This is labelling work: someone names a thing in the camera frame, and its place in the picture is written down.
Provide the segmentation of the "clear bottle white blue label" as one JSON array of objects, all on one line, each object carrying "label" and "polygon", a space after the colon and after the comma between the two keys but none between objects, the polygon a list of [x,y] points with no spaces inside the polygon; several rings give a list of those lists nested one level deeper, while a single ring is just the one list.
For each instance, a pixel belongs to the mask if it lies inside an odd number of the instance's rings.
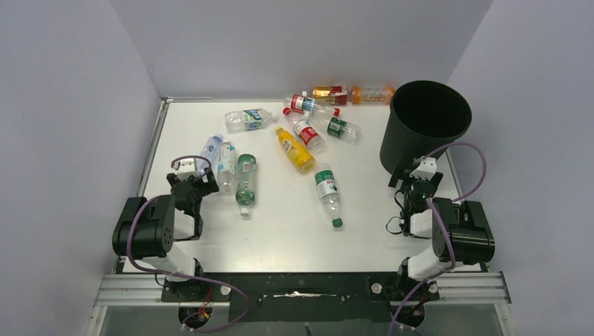
[{"label": "clear bottle white blue label", "polygon": [[231,141],[225,139],[219,148],[216,180],[221,191],[231,193],[235,185],[236,152]]}]

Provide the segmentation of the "clear blue water bottle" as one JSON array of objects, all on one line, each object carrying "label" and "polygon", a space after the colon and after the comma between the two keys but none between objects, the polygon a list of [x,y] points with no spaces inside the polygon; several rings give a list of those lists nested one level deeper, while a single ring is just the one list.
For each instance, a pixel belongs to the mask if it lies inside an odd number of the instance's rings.
[{"label": "clear blue water bottle", "polygon": [[217,166],[219,149],[222,146],[223,140],[224,137],[222,134],[214,134],[213,136],[208,138],[200,154],[201,156],[203,156],[211,162],[213,171],[216,169]]}]

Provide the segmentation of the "green tea bottle white cap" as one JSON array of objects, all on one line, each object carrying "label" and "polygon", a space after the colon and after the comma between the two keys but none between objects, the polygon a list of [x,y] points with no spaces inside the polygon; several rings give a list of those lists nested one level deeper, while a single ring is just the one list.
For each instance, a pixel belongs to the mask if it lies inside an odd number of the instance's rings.
[{"label": "green tea bottle white cap", "polygon": [[251,154],[241,154],[237,159],[237,188],[235,200],[243,219],[251,217],[251,208],[256,201],[256,158]]}]

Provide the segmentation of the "clear bottle green label green cap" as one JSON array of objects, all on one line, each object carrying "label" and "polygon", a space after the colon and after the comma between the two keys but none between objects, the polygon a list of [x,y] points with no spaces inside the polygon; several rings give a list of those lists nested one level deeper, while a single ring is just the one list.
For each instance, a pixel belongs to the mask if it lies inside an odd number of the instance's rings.
[{"label": "clear bottle green label green cap", "polygon": [[341,228],[343,226],[343,215],[340,208],[340,193],[330,164],[325,162],[317,163],[314,177],[317,193],[326,215],[335,229]]}]

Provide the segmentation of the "yellow juice bottle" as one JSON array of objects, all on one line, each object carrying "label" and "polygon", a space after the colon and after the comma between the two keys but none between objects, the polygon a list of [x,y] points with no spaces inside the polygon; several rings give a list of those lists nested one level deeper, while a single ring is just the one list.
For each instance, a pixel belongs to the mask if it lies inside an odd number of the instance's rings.
[{"label": "yellow juice bottle", "polygon": [[282,150],[294,167],[302,174],[308,173],[316,163],[310,151],[280,126],[275,127],[275,134]]}]

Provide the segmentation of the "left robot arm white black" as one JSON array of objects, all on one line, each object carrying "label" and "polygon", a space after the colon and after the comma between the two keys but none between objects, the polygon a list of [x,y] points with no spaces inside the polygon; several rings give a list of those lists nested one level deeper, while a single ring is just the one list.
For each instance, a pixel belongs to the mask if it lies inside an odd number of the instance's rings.
[{"label": "left robot arm white black", "polygon": [[219,186],[211,171],[206,173],[206,179],[189,176],[182,180],[174,173],[166,179],[170,194],[127,199],[111,238],[113,251],[127,257],[138,270],[161,274],[169,282],[204,281],[198,260],[175,245],[180,240],[175,232],[180,231],[182,223],[189,223],[190,236],[185,240],[201,237],[202,199],[217,193]]}]

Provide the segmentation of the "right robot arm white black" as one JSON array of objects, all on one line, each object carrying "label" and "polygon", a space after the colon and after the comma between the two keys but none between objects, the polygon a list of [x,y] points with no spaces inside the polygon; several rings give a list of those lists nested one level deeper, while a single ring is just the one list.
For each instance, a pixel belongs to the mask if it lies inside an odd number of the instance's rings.
[{"label": "right robot arm white black", "polygon": [[495,238],[483,205],[475,201],[453,201],[436,197],[443,175],[437,171],[395,168],[390,187],[397,187],[396,201],[401,211],[400,230],[409,238],[429,239],[423,252],[405,258],[394,279],[394,290],[401,298],[413,298],[422,281],[435,279],[464,265],[487,263],[495,255]]}]

